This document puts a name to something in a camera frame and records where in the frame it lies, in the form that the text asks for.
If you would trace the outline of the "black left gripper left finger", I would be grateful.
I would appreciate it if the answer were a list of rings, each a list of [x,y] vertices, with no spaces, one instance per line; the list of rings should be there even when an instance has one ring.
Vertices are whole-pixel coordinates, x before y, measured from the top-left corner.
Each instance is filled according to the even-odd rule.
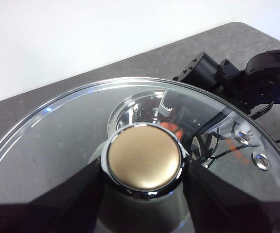
[[[100,159],[28,203],[0,204],[0,233],[91,233],[103,197]]]

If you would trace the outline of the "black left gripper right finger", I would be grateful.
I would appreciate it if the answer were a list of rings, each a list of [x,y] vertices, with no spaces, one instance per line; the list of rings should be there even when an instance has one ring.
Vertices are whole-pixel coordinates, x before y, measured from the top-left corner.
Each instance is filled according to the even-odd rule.
[[[280,201],[260,201],[193,159],[183,193],[197,233],[280,233]]]

